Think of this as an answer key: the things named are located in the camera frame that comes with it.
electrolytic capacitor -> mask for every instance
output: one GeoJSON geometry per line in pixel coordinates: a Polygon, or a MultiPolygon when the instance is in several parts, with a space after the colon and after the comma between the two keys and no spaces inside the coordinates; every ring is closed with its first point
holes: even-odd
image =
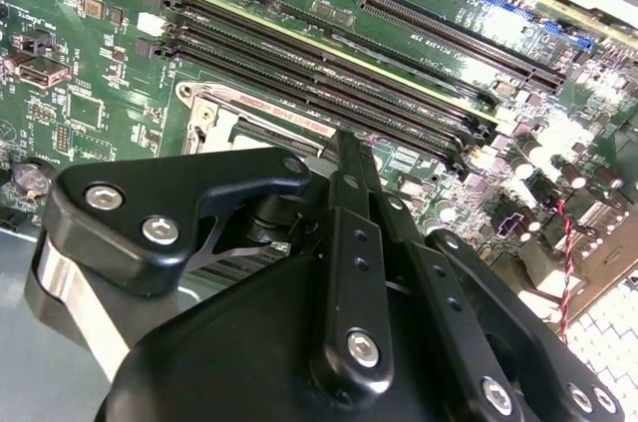
{"type": "Polygon", "coordinates": [[[584,188],[587,184],[587,179],[572,163],[567,163],[560,168],[560,173],[567,180],[567,183],[575,190],[584,188]]]}
{"type": "Polygon", "coordinates": [[[425,235],[430,235],[430,232],[432,232],[433,230],[441,228],[441,223],[435,217],[427,217],[421,223],[421,228],[425,235]]]}
{"type": "Polygon", "coordinates": [[[548,210],[555,210],[561,198],[558,186],[547,176],[542,175],[527,186],[534,198],[548,210]]]}
{"type": "Polygon", "coordinates": [[[618,190],[622,188],[622,185],[624,185],[622,178],[606,166],[599,166],[596,168],[594,170],[594,176],[598,179],[598,181],[600,181],[600,183],[610,190],[618,190]]]}
{"type": "Polygon", "coordinates": [[[514,176],[519,180],[526,180],[534,173],[534,166],[523,157],[514,158],[509,165],[514,176]]]}
{"type": "Polygon", "coordinates": [[[435,204],[439,219],[443,222],[453,222],[457,218],[457,210],[448,200],[440,200],[435,204]]]}
{"type": "Polygon", "coordinates": [[[535,166],[540,166],[547,161],[547,151],[537,140],[525,143],[522,146],[522,151],[535,166]]]}
{"type": "Polygon", "coordinates": [[[522,221],[520,223],[523,224],[528,232],[538,232],[540,230],[541,224],[536,218],[536,214],[534,214],[529,207],[523,206],[519,208],[518,211],[522,214],[522,221]]]}
{"type": "Polygon", "coordinates": [[[531,239],[531,234],[521,223],[519,223],[512,232],[520,242],[528,242],[531,239]]]}

black metal arm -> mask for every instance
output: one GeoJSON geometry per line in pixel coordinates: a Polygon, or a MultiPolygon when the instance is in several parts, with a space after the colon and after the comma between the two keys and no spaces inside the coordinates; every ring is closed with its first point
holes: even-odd
{"type": "Polygon", "coordinates": [[[323,158],[328,179],[280,149],[60,175],[26,295],[113,381],[97,420],[624,420],[466,243],[423,240],[354,136],[323,158]],[[273,241],[179,314],[186,270],[273,241]]]}

chip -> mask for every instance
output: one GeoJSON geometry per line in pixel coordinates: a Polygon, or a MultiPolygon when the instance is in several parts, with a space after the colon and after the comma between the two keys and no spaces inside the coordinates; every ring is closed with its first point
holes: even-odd
{"type": "Polygon", "coordinates": [[[114,6],[109,12],[109,20],[111,20],[112,24],[118,27],[122,26],[122,22],[124,21],[124,10],[114,6]]]}
{"type": "Polygon", "coordinates": [[[332,18],[332,6],[330,6],[328,3],[315,1],[312,4],[312,11],[320,16],[323,16],[324,18],[332,18]]]}
{"type": "Polygon", "coordinates": [[[113,50],[113,53],[111,53],[111,56],[114,60],[122,62],[125,60],[126,55],[124,51],[113,50]]]}
{"type": "Polygon", "coordinates": [[[337,23],[343,26],[352,26],[355,21],[355,16],[352,13],[341,10],[335,10],[332,17],[337,23]]]}
{"type": "Polygon", "coordinates": [[[84,0],[84,12],[87,16],[101,20],[104,18],[105,5],[100,0],[84,0]]]}

hole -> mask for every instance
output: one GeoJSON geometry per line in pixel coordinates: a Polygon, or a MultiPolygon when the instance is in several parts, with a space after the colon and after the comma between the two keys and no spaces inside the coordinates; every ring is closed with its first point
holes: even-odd
{"type": "Polygon", "coordinates": [[[435,265],[433,269],[435,270],[435,273],[440,277],[445,277],[447,275],[443,268],[439,265],[435,265]]]}
{"type": "Polygon", "coordinates": [[[189,98],[190,95],[192,95],[192,90],[190,89],[189,86],[180,86],[179,87],[179,95],[182,96],[183,98],[189,98]]]}
{"type": "Polygon", "coordinates": [[[361,242],[365,242],[366,240],[368,240],[368,237],[366,236],[366,234],[362,231],[362,230],[355,230],[355,237],[361,241],[361,242]]]}
{"type": "Polygon", "coordinates": [[[355,265],[364,272],[370,268],[370,263],[363,257],[355,257],[355,265]]]}
{"type": "Polygon", "coordinates": [[[454,299],[453,297],[448,297],[448,304],[456,312],[461,312],[463,310],[463,308],[461,307],[459,302],[456,299],[454,299]]]}

integrated circuit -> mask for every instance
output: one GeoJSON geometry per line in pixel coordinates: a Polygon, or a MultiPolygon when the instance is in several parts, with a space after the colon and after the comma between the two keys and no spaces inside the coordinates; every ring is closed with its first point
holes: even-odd
{"type": "Polygon", "coordinates": [[[84,12],[87,16],[102,20],[106,13],[106,5],[101,0],[84,0],[84,12]]]}
{"type": "Polygon", "coordinates": [[[124,10],[117,6],[111,7],[109,10],[109,21],[117,27],[122,26],[122,23],[124,22],[124,10]]]}
{"type": "Polygon", "coordinates": [[[87,98],[70,96],[67,104],[67,118],[91,128],[99,128],[102,123],[103,104],[87,98]]]}

